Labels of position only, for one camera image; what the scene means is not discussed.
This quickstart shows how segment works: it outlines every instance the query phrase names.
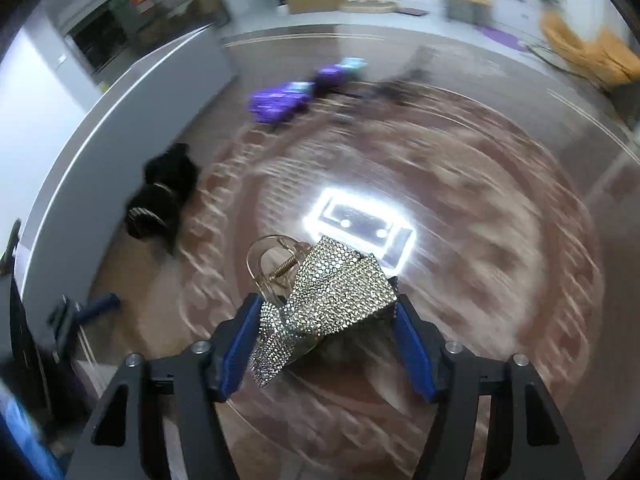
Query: blue object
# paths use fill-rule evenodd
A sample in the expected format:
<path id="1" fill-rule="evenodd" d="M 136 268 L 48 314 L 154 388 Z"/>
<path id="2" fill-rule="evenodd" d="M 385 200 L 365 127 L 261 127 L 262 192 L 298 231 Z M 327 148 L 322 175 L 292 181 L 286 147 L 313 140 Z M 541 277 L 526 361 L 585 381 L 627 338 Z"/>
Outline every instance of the blue object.
<path id="1" fill-rule="evenodd" d="M 255 340 L 258 337 L 260 326 L 260 308 L 262 297 L 256 295 L 249 312 L 247 313 L 238 334 L 226 353 L 223 361 L 223 379 L 220 386 L 220 394 L 224 399 L 236 392 L 240 387 L 244 371 L 246 370 L 249 356 L 254 349 Z"/>
<path id="2" fill-rule="evenodd" d="M 295 94 L 312 95 L 314 92 L 314 84 L 309 81 L 293 81 L 284 87 L 284 91 Z"/>
<path id="3" fill-rule="evenodd" d="M 7 395 L 0 402 L 0 416 L 4 418 L 20 451 L 42 480 L 63 480 L 62 469 L 58 466 L 58 462 L 40 444 L 37 434 L 15 397 Z"/>
<path id="4" fill-rule="evenodd" d="M 343 69 L 351 79 L 360 79 L 367 62 L 359 57 L 345 57 L 337 66 Z"/>
<path id="5" fill-rule="evenodd" d="M 394 335 L 414 391 L 422 395 L 427 402 L 431 402 L 436 395 L 436 387 L 431 377 L 431 362 L 420 336 L 399 302 L 396 303 Z"/>
<path id="6" fill-rule="evenodd" d="M 86 307 L 75 312 L 76 323 L 83 325 L 92 319 L 120 306 L 120 298 L 110 292 L 92 301 Z"/>
<path id="7" fill-rule="evenodd" d="M 347 79 L 347 71 L 339 65 L 327 65 L 316 75 L 316 81 L 327 88 L 337 88 Z"/>

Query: cardboard box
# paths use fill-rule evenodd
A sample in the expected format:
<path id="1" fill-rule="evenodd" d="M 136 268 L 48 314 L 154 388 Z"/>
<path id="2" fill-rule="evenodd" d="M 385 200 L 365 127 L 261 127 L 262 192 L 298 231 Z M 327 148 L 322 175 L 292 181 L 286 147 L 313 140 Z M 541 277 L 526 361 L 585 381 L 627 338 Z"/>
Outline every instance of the cardboard box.
<path id="1" fill-rule="evenodd" d="M 302 12 L 327 12 L 340 10 L 347 0 L 287 0 L 290 14 Z"/>

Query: metal screw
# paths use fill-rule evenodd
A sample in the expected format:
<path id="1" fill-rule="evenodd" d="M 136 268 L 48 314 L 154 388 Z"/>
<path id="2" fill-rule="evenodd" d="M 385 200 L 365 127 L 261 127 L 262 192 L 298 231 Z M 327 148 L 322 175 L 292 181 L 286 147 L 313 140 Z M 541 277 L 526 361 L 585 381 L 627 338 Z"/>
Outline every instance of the metal screw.
<path id="1" fill-rule="evenodd" d="M 450 354 L 459 354 L 464 347 L 457 341 L 447 341 L 444 348 Z"/>
<path id="2" fill-rule="evenodd" d="M 298 259 L 295 256 L 290 257 L 286 262 L 284 262 L 281 266 L 277 267 L 268 277 L 267 280 L 271 281 L 274 278 L 279 278 L 280 276 L 284 276 L 293 266 L 298 262 Z"/>
<path id="3" fill-rule="evenodd" d="M 513 356 L 513 362 L 518 366 L 527 366 L 529 364 L 529 358 L 524 354 L 516 354 Z"/>
<path id="4" fill-rule="evenodd" d="M 196 341 L 191 345 L 191 351 L 194 354 L 204 354 L 204 352 L 208 352 L 211 348 L 211 343 L 209 341 Z"/>
<path id="5" fill-rule="evenodd" d="M 138 366 L 142 362 L 142 355 L 140 354 L 129 354 L 126 359 L 124 359 L 125 364 L 129 368 L 133 368 Z"/>

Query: blue gripper pad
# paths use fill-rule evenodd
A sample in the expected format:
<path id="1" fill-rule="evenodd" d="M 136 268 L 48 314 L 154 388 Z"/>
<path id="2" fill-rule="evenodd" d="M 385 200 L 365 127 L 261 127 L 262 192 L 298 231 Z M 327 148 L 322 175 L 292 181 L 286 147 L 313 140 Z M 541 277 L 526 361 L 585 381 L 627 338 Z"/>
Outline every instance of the blue gripper pad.
<path id="1" fill-rule="evenodd" d="M 437 345 L 441 343 L 442 336 L 435 325 L 418 318 L 413 306 L 405 296 L 400 296 L 399 300 L 396 303 L 396 317 L 393 323 L 398 351 L 404 361 L 404 368 L 409 375 L 414 391 L 421 394 L 427 402 L 431 402 L 437 394 L 433 379 L 437 366 L 432 366 L 430 352 L 425 348 L 420 334 L 418 334 L 419 328 L 417 329 L 414 323 L 416 325 L 424 323 L 424 328 L 427 328 L 428 332 L 435 330 L 433 333 L 434 341 L 429 342 L 429 346 L 436 348 L 438 352 Z"/>
<path id="2" fill-rule="evenodd" d="M 217 402 L 225 402 L 240 387 L 258 337 L 262 301 L 260 295 L 249 294 L 236 316 L 220 323 L 211 338 Z"/>

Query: wooden bench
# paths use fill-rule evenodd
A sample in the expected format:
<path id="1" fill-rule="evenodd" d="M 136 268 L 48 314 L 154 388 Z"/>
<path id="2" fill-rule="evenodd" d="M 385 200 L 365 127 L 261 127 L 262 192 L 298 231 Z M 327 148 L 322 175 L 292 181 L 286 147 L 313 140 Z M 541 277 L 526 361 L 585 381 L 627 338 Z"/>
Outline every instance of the wooden bench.
<path id="1" fill-rule="evenodd" d="M 444 0 L 444 4 L 448 20 L 487 27 L 492 24 L 491 0 Z"/>

